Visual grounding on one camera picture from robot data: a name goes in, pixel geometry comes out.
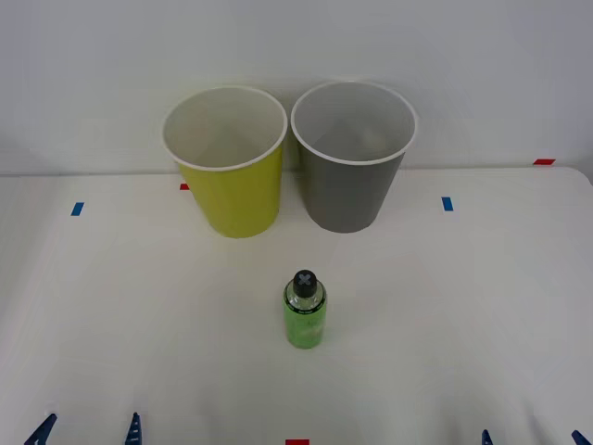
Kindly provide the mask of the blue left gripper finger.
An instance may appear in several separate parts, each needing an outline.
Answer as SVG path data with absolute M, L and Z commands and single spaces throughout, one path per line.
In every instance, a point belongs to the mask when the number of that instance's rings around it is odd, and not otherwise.
M 129 425 L 129 429 L 124 440 L 125 445 L 142 445 L 143 444 L 143 432 L 141 425 L 141 417 L 139 413 L 133 413 L 132 421 Z
M 24 445 L 45 445 L 57 421 L 57 415 L 50 413 L 25 440 Z

